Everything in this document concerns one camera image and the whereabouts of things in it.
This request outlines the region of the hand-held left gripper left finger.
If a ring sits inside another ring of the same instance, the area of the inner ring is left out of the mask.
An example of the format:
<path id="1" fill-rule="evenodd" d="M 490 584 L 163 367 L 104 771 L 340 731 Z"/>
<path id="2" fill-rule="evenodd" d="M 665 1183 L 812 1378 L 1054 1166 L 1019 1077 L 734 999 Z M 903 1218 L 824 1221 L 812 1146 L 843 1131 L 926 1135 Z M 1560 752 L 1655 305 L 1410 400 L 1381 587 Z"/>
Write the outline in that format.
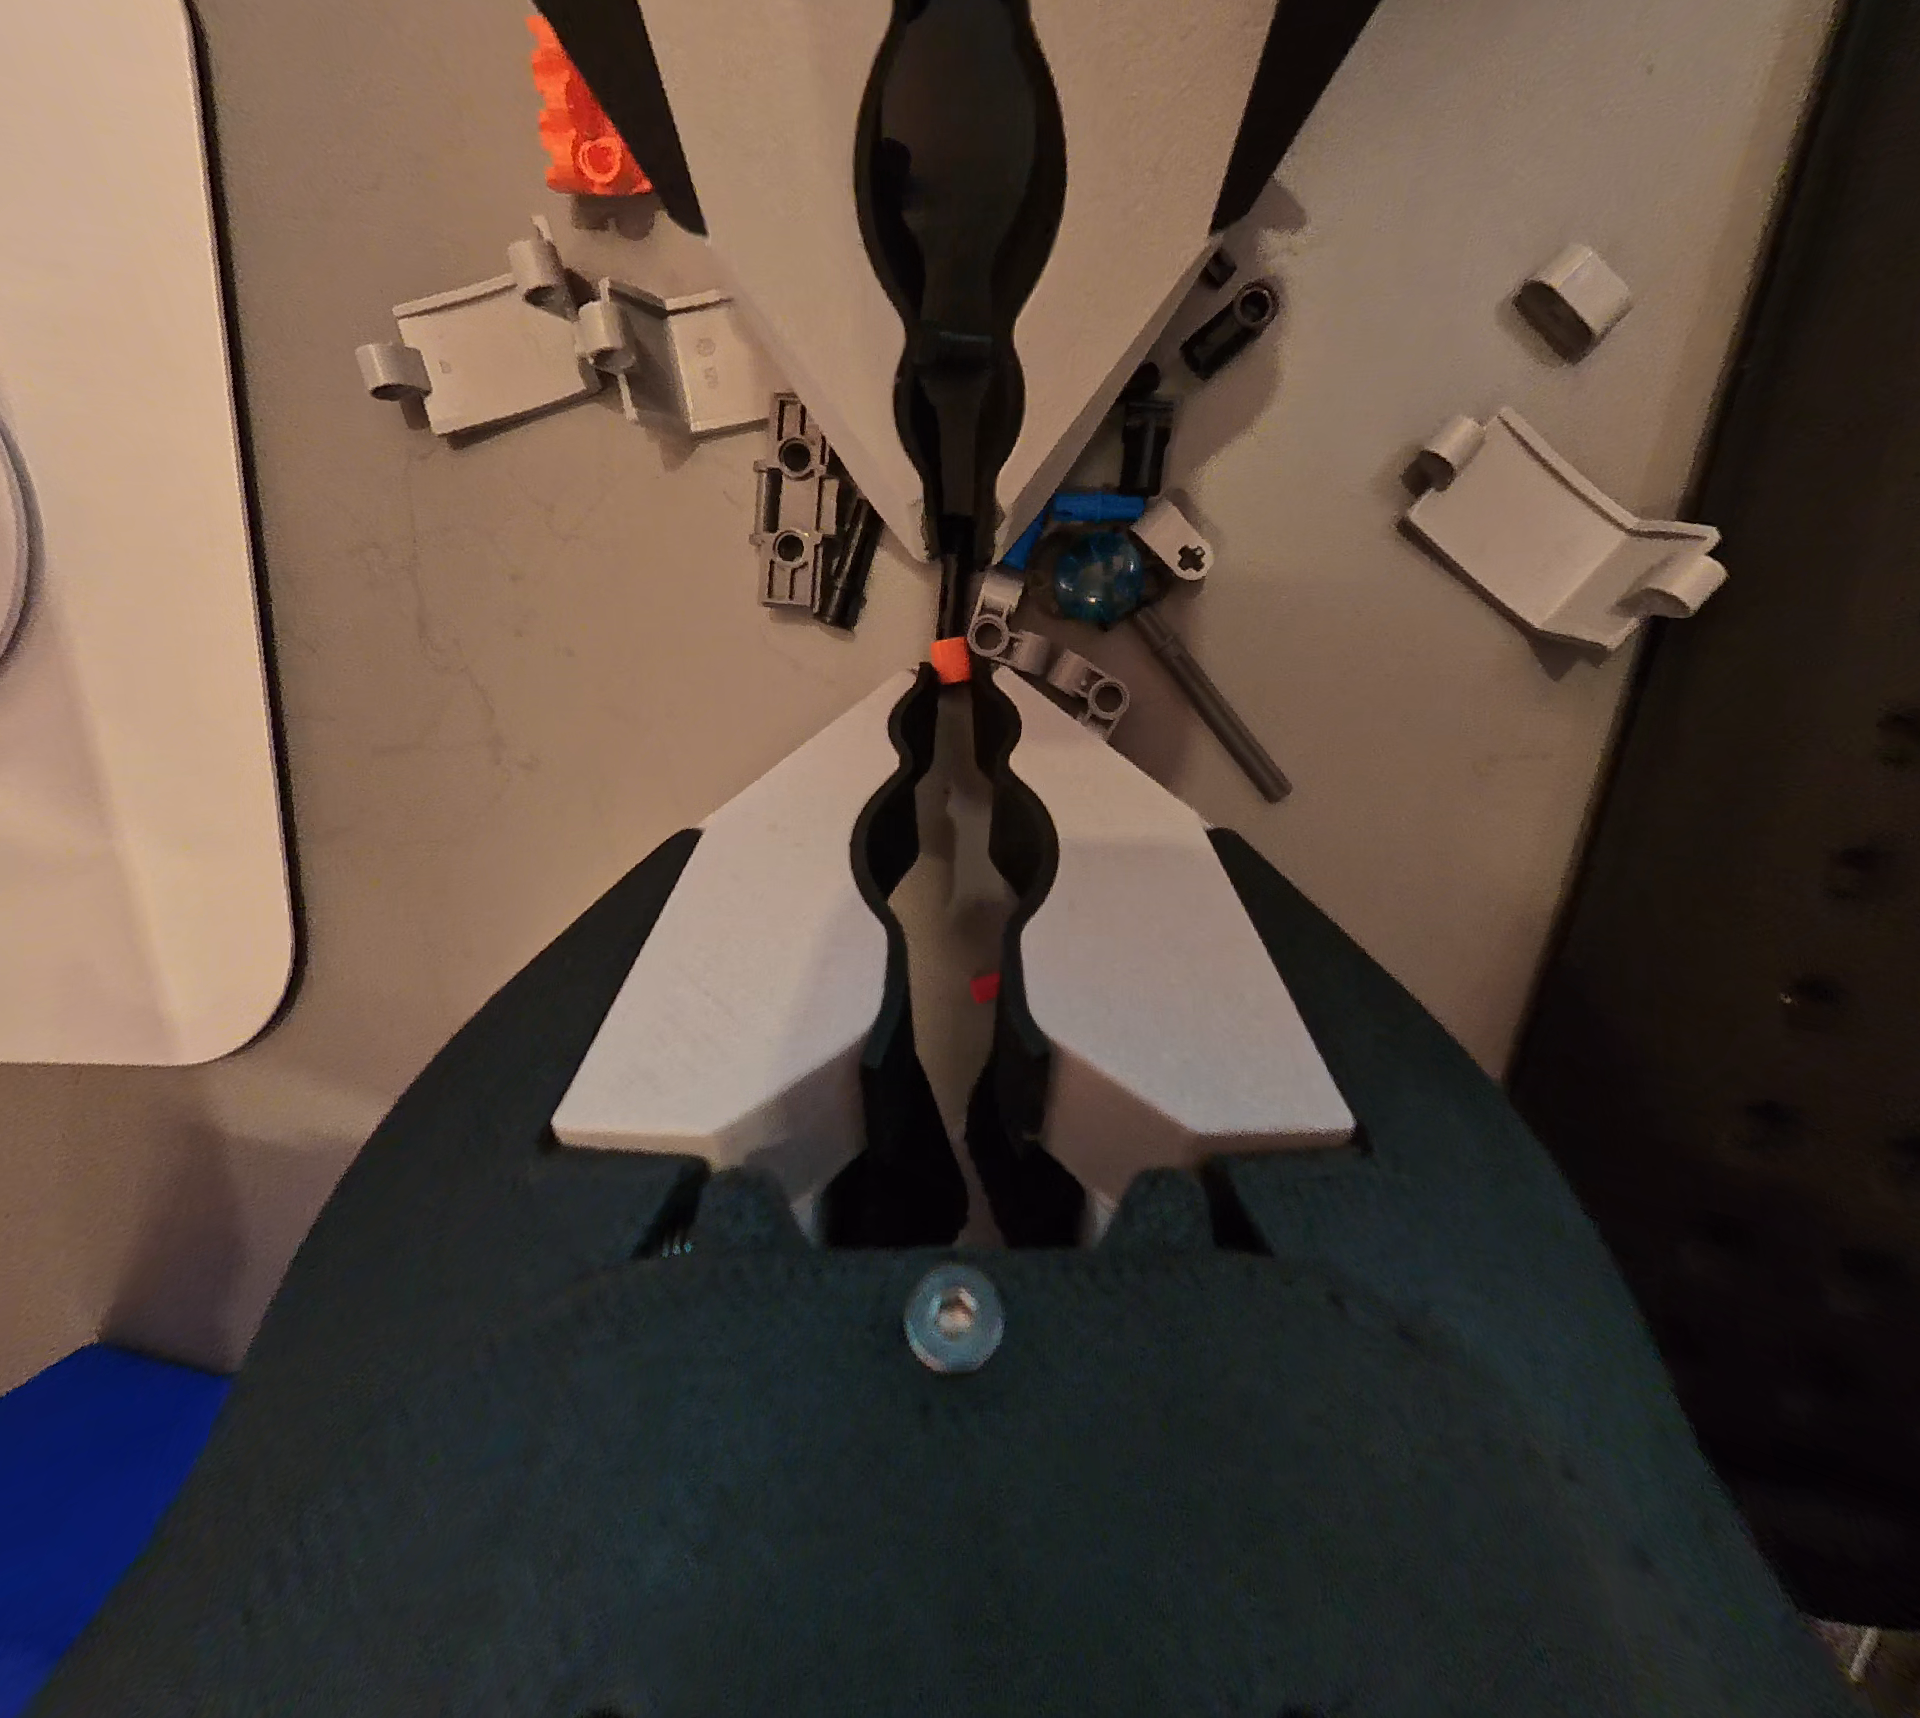
<path id="1" fill-rule="evenodd" d="M 945 1245 L 967 1183 L 914 1040 L 891 894 L 941 684 L 890 676 L 697 827 L 550 1130 L 757 1170 L 836 1245 Z"/>

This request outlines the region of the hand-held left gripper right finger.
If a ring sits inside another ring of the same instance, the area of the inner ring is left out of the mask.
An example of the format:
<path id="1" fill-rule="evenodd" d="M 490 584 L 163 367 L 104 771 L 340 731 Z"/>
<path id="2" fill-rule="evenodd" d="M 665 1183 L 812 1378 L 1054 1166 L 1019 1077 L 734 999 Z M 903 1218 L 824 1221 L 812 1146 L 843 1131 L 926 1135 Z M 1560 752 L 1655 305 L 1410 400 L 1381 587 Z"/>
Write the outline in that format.
<path id="1" fill-rule="evenodd" d="M 1214 827 L 1019 676 L 971 681 L 1012 894 L 967 1153 L 1005 1245 L 1079 1245 L 1135 1180 L 1357 1133 Z"/>

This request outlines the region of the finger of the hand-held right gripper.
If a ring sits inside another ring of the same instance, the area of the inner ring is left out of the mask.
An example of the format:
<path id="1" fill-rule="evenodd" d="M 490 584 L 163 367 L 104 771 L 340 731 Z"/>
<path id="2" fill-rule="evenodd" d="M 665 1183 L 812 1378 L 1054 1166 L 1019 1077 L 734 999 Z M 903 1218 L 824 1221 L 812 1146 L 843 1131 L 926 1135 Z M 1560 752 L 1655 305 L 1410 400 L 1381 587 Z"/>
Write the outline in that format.
<path id="1" fill-rule="evenodd" d="M 938 554 L 908 366 L 939 254 L 885 99 L 932 0 L 636 0 L 701 231 L 900 548 Z"/>
<path id="2" fill-rule="evenodd" d="M 1278 0 L 1026 0 L 1063 122 L 1063 205 L 1013 323 L 1019 434 L 996 548 L 1066 478 L 1217 242 Z"/>

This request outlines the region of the black axle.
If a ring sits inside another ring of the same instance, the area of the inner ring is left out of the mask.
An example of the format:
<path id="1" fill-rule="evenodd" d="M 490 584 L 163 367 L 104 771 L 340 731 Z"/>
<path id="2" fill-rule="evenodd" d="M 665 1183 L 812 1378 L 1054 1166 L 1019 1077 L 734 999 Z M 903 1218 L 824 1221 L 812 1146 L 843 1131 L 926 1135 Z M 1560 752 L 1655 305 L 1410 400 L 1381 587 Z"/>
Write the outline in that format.
<path id="1" fill-rule="evenodd" d="M 964 628 L 978 539 L 978 449 L 989 381 L 985 195 L 992 0 L 932 0 L 923 18 L 923 372 L 938 428 L 934 541 L 939 598 L 934 635 Z"/>

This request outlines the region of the blue plastic bin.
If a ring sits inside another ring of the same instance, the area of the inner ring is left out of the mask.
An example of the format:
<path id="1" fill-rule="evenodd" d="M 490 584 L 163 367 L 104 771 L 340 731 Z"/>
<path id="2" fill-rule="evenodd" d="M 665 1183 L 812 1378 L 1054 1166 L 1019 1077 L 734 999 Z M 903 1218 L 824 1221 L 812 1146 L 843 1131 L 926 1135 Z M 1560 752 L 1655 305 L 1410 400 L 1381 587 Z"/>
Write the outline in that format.
<path id="1" fill-rule="evenodd" d="M 1 1394 L 1 1712 L 26 1712 L 151 1540 L 230 1375 L 90 1344 Z"/>

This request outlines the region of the orange sloped panel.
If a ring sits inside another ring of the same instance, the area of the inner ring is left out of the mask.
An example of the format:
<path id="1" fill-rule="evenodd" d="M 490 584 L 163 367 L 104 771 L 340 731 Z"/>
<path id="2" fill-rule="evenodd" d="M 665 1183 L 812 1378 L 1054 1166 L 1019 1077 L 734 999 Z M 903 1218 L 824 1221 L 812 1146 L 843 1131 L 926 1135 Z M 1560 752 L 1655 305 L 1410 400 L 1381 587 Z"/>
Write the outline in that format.
<path id="1" fill-rule="evenodd" d="M 654 181 L 563 50 L 555 27 L 540 13 L 529 13 L 525 27 L 532 37 L 529 74 L 540 99 L 543 185 L 572 198 L 654 194 Z"/>

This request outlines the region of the black pin connector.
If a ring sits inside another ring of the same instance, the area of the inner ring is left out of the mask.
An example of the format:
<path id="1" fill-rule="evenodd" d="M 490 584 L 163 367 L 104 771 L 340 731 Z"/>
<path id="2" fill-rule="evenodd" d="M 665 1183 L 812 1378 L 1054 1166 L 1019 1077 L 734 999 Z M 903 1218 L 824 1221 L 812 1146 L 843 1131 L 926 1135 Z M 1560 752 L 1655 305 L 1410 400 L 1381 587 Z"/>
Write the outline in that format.
<path id="1" fill-rule="evenodd" d="M 1182 340 L 1177 350 L 1186 372 L 1195 381 L 1219 375 L 1276 325 L 1280 308 L 1280 289 L 1271 280 L 1241 284 Z"/>

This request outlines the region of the light grey cross connector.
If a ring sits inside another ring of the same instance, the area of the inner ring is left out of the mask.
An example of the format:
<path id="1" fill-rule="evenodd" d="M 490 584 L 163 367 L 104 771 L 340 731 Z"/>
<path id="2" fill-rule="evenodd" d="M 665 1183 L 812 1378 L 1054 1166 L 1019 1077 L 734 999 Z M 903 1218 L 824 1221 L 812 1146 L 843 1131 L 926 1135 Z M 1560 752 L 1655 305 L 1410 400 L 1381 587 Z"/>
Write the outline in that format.
<path id="1" fill-rule="evenodd" d="M 1068 646 L 1052 647 L 1041 681 L 1068 715 L 1103 743 L 1112 741 L 1134 701 L 1121 678 Z"/>
<path id="2" fill-rule="evenodd" d="M 965 646 L 971 659 L 1005 666 L 1032 680 L 1041 680 L 1055 655 L 1054 641 L 1028 625 L 1019 625 L 1018 609 L 1026 582 L 1018 572 L 987 567 L 975 582 Z"/>

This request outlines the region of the black axle connector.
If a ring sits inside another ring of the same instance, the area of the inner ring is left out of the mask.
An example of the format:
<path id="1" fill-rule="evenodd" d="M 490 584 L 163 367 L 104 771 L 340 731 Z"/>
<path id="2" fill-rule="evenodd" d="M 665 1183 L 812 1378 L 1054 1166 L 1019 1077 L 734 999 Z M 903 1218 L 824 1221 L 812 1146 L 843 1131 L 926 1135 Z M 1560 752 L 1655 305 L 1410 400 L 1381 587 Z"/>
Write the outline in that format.
<path id="1" fill-rule="evenodd" d="M 1115 475 L 1120 495 L 1149 501 L 1161 494 L 1177 409 L 1177 400 L 1157 391 L 1127 396 L 1120 401 Z"/>

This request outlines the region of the blue transparent dome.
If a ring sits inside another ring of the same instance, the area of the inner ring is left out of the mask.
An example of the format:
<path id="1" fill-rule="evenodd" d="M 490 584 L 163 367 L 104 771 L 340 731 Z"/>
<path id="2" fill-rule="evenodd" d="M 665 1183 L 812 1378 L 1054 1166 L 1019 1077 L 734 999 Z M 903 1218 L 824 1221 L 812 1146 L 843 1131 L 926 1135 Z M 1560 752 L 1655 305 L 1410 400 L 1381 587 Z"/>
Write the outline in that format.
<path id="1" fill-rule="evenodd" d="M 1069 624 L 1107 631 L 1149 599 L 1149 577 L 1130 529 L 1075 529 L 1058 541 L 1041 577 L 1041 596 Z"/>

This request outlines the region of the light grey axle connector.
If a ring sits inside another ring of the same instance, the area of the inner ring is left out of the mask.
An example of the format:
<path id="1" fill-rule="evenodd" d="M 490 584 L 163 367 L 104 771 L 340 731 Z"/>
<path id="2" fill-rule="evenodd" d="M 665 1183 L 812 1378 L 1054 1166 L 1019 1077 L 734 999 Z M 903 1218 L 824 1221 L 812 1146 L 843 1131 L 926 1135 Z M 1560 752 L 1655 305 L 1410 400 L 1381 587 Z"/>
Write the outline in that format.
<path id="1" fill-rule="evenodd" d="M 1155 560 L 1167 577 L 1183 584 L 1203 582 L 1214 565 L 1212 541 L 1167 498 L 1148 500 L 1131 520 L 1130 532 L 1140 549 Z"/>

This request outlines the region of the small grey beam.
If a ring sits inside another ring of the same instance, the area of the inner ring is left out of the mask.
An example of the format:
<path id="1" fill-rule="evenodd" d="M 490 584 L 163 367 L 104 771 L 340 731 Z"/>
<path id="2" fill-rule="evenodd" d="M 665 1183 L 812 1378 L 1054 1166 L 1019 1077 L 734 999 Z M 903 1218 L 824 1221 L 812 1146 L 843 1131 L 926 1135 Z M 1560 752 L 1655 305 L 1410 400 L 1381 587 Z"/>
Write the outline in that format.
<path id="1" fill-rule="evenodd" d="M 1633 289 L 1590 242 L 1568 242 L 1530 271 L 1512 308 L 1560 361 L 1584 361 L 1633 308 Z"/>

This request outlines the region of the black dimpled pad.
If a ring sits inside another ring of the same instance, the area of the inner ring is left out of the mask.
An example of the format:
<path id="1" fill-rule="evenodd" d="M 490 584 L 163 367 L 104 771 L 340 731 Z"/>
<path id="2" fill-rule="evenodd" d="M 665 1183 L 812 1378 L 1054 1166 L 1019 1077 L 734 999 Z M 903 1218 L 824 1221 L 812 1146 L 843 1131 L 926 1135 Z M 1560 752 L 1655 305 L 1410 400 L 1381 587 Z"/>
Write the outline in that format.
<path id="1" fill-rule="evenodd" d="M 1788 1593 L 1916 1629 L 1918 0 L 1843 0 L 1509 1085 Z"/>

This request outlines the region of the white book stand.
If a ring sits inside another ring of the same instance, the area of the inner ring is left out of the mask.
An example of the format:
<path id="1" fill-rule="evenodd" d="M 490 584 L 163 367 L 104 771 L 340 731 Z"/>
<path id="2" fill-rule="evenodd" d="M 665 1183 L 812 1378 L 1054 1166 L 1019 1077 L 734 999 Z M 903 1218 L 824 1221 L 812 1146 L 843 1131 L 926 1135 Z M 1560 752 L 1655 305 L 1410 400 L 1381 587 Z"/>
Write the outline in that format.
<path id="1" fill-rule="evenodd" d="M 296 928 L 184 0 L 1 2 L 1 1058 L 248 1043 Z"/>

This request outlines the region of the dark grey frame connector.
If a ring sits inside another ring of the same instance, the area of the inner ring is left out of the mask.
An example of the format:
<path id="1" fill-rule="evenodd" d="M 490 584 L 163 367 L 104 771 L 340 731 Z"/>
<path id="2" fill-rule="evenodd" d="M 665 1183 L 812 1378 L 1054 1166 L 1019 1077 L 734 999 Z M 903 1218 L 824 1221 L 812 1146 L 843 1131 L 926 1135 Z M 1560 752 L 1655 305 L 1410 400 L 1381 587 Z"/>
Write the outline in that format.
<path id="1" fill-rule="evenodd" d="M 789 389 L 771 398 L 768 446 L 753 471 L 757 602 L 814 616 L 837 535 L 842 481 L 828 436 Z"/>

